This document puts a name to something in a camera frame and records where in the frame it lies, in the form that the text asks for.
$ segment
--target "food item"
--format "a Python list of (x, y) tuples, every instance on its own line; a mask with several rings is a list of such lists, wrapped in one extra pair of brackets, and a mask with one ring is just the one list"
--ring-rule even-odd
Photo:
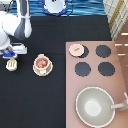
[(47, 65), (47, 61), (46, 60), (41, 60), (38, 62), (37, 67), (39, 68), (44, 68)]
[(46, 66), (47, 65), (46, 60), (42, 60), (42, 64), (43, 64), (43, 66)]

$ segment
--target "black tabletop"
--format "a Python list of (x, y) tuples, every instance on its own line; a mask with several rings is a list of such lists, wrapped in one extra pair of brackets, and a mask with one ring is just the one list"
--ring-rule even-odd
[[(9, 72), (0, 58), (0, 128), (66, 128), (67, 41), (111, 40), (107, 16), (32, 17), (27, 55), (19, 55), (18, 69)], [(53, 71), (37, 76), (32, 67), (38, 54), (53, 62)]]

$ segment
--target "white bowl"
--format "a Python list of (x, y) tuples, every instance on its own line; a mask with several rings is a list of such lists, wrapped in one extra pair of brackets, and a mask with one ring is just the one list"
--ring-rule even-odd
[(105, 127), (115, 116), (112, 97), (99, 87), (87, 87), (76, 98), (76, 111), (80, 119), (94, 128)]

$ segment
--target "burner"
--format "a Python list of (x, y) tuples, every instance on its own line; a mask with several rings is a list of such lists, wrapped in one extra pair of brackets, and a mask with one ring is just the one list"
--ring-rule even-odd
[(103, 76), (112, 76), (115, 72), (114, 66), (109, 62), (102, 62), (98, 66), (100, 74)]
[(86, 62), (79, 62), (75, 66), (75, 72), (79, 76), (82, 76), (82, 77), (87, 76), (89, 75), (90, 71), (91, 71), (91, 68), (89, 64), (87, 64)]
[(106, 58), (111, 55), (111, 49), (106, 45), (99, 45), (96, 48), (96, 54), (102, 58)]
[(83, 45), (83, 47), (84, 47), (84, 53), (83, 53), (81, 56), (79, 56), (79, 58), (84, 58), (84, 57), (86, 57), (86, 56), (88, 55), (88, 53), (89, 53), (88, 48), (87, 48), (86, 46), (84, 46), (84, 45)]

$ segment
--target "stove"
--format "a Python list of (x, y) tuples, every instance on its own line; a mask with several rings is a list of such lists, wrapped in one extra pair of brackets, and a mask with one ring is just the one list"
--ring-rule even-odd
[[(84, 46), (84, 53), (74, 57), (69, 48)], [(76, 112), (76, 98), (86, 87), (107, 91), (115, 103), (122, 102), (126, 92), (124, 79), (114, 41), (79, 41), (66, 43), (66, 128), (90, 128)], [(128, 111), (117, 112), (105, 128), (127, 128)]]

